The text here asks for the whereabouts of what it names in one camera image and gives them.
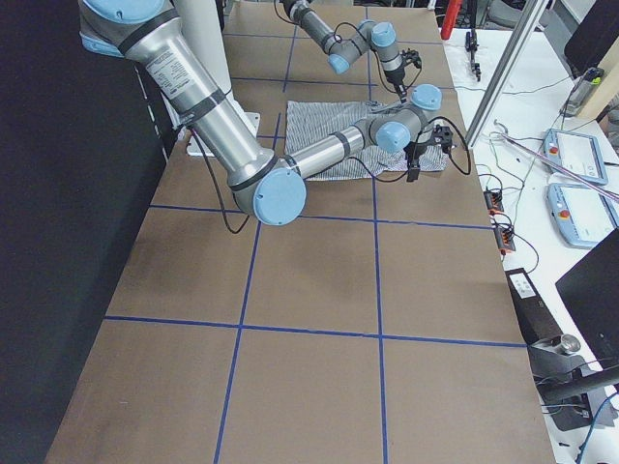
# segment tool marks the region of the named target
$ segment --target black wall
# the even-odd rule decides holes
[[[598,66],[619,37],[617,0],[597,0],[565,45],[565,56],[581,75]]]
[[[74,0],[0,14],[0,462],[42,462],[164,168],[132,63],[86,52]]]

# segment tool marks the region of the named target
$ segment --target brown table surface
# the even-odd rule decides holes
[[[433,13],[316,10],[392,21],[463,126]],[[235,5],[224,42],[278,154],[289,100],[393,100],[373,57],[332,74],[268,3]],[[303,217],[238,236],[218,207],[173,154],[46,462],[554,462],[475,175],[309,183]]]

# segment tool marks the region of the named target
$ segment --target striped cloth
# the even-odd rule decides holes
[[[381,106],[376,101],[351,101],[339,103],[289,101],[286,113],[285,152],[290,155],[330,133],[342,131],[351,124],[366,118]],[[374,176],[383,171],[405,171],[404,152],[387,153],[372,146],[356,155]],[[442,171],[447,166],[447,156],[440,147],[430,147],[420,157],[422,171]],[[347,159],[326,171],[313,176],[316,181],[339,181],[367,178],[369,174],[360,163]]]

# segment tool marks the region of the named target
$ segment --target blue tape grid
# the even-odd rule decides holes
[[[368,18],[368,7],[366,7],[366,18]],[[368,82],[365,83],[345,83],[345,82],[328,82],[328,81],[304,81],[290,79],[290,67],[292,61],[292,55],[294,52],[294,45],[297,40],[309,40],[307,37],[297,36],[297,26],[294,27],[292,36],[278,36],[278,35],[259,35],[259,34],[224,34],[230,37],[264,37],[264,38],[277,38],[277,39],[292,39],[290,51],[288,54],[288,63],[286,66],[286,74],[284,79],[273,78],[250,78],[250,77],[232,77],[234,80],[253,80],[253,81],[272,81],[282,83],[282,91],[286,91],[288,83],[306,83],[306,84],[333,84],[333,85],[362,85],[368,87],[368,99],[372,99],[372,87],[376,87],[377,84],[371,82],[371,60],[373,57],[368,56]],[[425,43],[425,42],[405,42],[400,41],[401,44],[429,44],[429,45],[442,45],[442,43]],[[452,90],[453,87],[445,87],[446,90]],[[278,140],[285,139],[285,137],[279,135],[281,121],[281,113],[278,115],[274,135],[261,135],[259,138],[273,140],[273,149]],[[424,342],[424,343],[446,343],[457,345],[474,345],[474,346],[487,346],[487,347],[503,347],[503,348],[525,348],[526,345],[522,343],[510,343],[510,342],[495,342],[484,340],[465,340],[465,339],[451,339],[451,338],[437,338],[437,337],[422,337],[422,336],[409,336],[409,335],[397,335],[383,333],[383,315],[382,315],[382,298],[381,298],[381,281],[380,281],[380,249],[379,249],[379,228],[381,223],[386,224],[399,224],[399,225],[418,225],[428,227],[454,227],[463,229],[481,229],[491,230],[490,226],[481,225],[466,225],[466,224],[445,224],[445,223],[433,223],[422,221],[407,221],[407,220],[386,220],[378,218],[378,201],[377,201],[377,189],[376,182],[372,179],[372,218],[362,217],[327,217],[327,216],[301,216],[301,218],[308,219],[326,219],[326,220],[343,220],[343,221],[360,221],[371,222],[373,224],[374,233],[374,259],[375,259],[375,272],[376,272],[376,317],[377,317],[377,333],[354,333],[354,332],[340,332],[340,331],[324,331],[324,330],[310,330],[310,329],[297,329],[287,327],[271,327],[271,326],[256,326],[246,325],[245,315],[247,311],[247,305],[249,300],[249,294],[251,290],[252,274],[255,265],[255,257],[258,251],[261,224],[258,223],[255,230],[253,249],[251,252],[250,267],[248,270],[248,278],[245,288],[245,294],[243,298],[243,305],[241,308],[241,315],[239,317],[238,324],[228,324],[209,321],[192,321],[192,320],[176,320],[176,319],[162,319],[162,318],[150,318],[150,317],[133,317],[133,316],[119,316],[119,315],[107,315],[104,317],[108,321],[130,321],[138,323],[151,323],[151,324],[172,324],[172,325],[184,325],[184,326],[200,326],[200,327],[213,327],[236,330],[236,339],[234,344],[234,351],[232,355],[232,361],[228,373],[228,381],[225,391],[225,399],[223,403],[223,409],[221,412],[220,429],[218,433],[218,440],[215,455],[213,458],[214,464],[218,464],[221,456],[221,446],[223,443],[223,436],[225,430],[225,423],[227,419],[227,412],[230,405],[230,396],[232,394],[234,384],[234,374],[238,361],[239,351],[242,342],[243,331],[259,331],[259,332],[275,332],[275,333],[287,333],[287,334],[313,334],[313,335],[330,335],[330,336],[344,336],[344,337],[365,337],[376,339],[378,342],[378,363],[380,373],[380,403],[381,403],[381,430],[382,430],[382,449],[383,449],[383,464],[389,464],[389,436],[387,428],[387,394],[386,394],[386,379],[385,379],[385,356],[384,356],[384,340],[398,340],[408,342]],[[181,210],[181,211],[197,211],[205,213],[219,214],[219,209],[213,208],[195,208],[195,207],[183,207],[173,205],[159,205],[152,204],[151,208],[168,209],[168,210]],[[230,214],[242,214],[239,210],[226,210]]]

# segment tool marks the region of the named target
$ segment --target red tool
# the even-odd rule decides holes
[[[452,29],[456,24],[457,14],[462,7],[462,0],[451,0],[447,12],[445,13],[445,19],[443,20],[443,27],[441,29],[441,39],[448,40],[452,36]]]

